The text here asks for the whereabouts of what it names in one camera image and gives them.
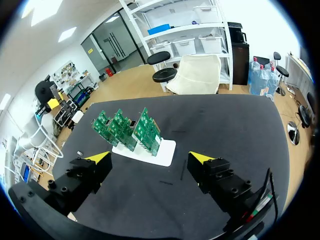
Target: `black cabinet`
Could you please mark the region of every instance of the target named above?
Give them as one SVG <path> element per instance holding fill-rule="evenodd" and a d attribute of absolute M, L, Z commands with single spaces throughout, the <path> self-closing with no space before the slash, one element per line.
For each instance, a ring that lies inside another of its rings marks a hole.
<path fill-rule="evenodd" d="M 232 84 L 247 85 L 249 75 L 249 44 L 232 42 L 233 81 Z"/>

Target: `bolt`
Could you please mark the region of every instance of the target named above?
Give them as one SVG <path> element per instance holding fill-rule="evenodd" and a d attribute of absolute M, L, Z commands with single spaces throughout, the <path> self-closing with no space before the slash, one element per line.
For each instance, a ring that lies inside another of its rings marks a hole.
<path fill-rule="evenodd" d="M 52 179 L 50 179 L 49 181 L 48 181 L 48 188 L 49 189 L 55 189 L 57 186 L 56 186 L 56 183 L 55 183 L 55 181 L 53 181 Z"/>
<path fill-rule="evenodd" d="M 68 190 L 68 188 L 67 188 L 66 186 L 64 186 L 64 187 L 61 188 L 61 193 L 62 193 L 63 195 L 66 195 L 68 192 L 69 192 L 69 190 Z"/>
<path fill-rule="evenodd" d="M 24 196 L 21 196 L 21 197 L 20 197 L 20 202 L 21 202 L 21 203 L 25 203 L 25 202 L 26 202 L 26 198 L 25 198 Z"/>
<path fill-rule="evenodd" d="M 238 193 L 238 189 L 232 188 L 232 189 L 231 189 L 231 192 L 232 192 L 233 194 L 237 194 L 237 193 Z"/>
<path fill-rule="evenodd" d="M 67 169 L 67 170 L 65 171 L 65 173 L 66 173 L 66 175 L 67 175 L 68 177 L 71 176 L 71 170 L 70 170 L 70 169 Z"/>
<path fill-rule="evenodd" d="M 216 178 L 216 179 L 222 178 L 222 174 L 221 174 L 221 173 L 217 173 L 217 174 L 215 175 L 215 178 Z"/>
<path fill-rule="evenodd" d="M 35 194 L 34 194 L 33 191 L 29 191 L 29 192 L 28 192 L 28 197 L 29 197 L 29 198 L 32 198 L 34 195 L 35 195 Z"/>

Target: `workbench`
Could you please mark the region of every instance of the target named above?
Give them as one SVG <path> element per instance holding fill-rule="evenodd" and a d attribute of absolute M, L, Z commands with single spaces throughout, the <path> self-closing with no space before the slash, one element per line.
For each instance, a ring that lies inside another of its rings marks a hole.
<path fill-rule="evenodd" d="M 235 173 L 262 187 L 267 169 L 274 176 L 279 214 L 289 185 L 286 133 L 275 104 L 264 96 L 214 94 L 175 95 L 95 103 L 74 127 L 53 168 L 55 179 L 70 168 L 77 151 L 90 157 L 112 150 L 92 128 L 104 110 L 137 120 L 144 107 L 155 119 L 161 137 L 176 141 L 172 164 L 158 166 L 112 153 L 113 169 L 97 194 L 90 194 L 74 212 L 80 224 L 120 236 L 174 237 L 206 240 L 223 233 L 230 216 L 209 194 L 203 194 L 186 169 L 188 152 L 223 157 Z M 264 218 L 273 223 L 272 207 Z"/>

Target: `white ceiling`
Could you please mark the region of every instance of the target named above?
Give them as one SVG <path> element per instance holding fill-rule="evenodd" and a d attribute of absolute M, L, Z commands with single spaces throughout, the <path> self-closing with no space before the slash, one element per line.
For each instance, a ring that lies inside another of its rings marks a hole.
<path fill-rule="evenodd" d="M 28 78 L 54 55 L 72 43 L 80 44 L 92 24 L 118 0 L 63 0 L 57 14 L 31 27 L 33 13 L 16 15 L 0 50 L 0 101 L 5 93 L 14 96 Z M 61 33 L 77 27 L 58 43 Z"/>

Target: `white storage box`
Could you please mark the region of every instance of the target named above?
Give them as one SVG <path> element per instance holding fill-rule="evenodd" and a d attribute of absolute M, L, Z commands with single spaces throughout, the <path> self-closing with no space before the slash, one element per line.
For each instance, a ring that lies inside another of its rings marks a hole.
<path fill-rule="evenodd" d="M 201 40 L 204 52 L 206 54 L 219 54 L 222 52 L 221 41 L 222 37 L 214 36 L 203 36 L 200 35 L 199 39 Z"/>
<path fill-rule="evenodd" d="M 174 52 L 172 50 L 172 44 L 170 41 L 160 42 L 154 45 L 152 48 L 150 48 L 150 50 L 152 50 L 154 54 L 162 51 L 167 51 L 170 53 L 170 56 L 171 56 L 170 58 L 174 57 Z"/>
<path fill-rule="evenodd" d="M 219 22 L 217 6 L 195 6 L 193 10 L 199 17 L 201 24 Z"/>
<path fill-rule="evenodd" d="M 196 54 L 195 37 L 182 36 L 172 42 L 179 56 Z"/>

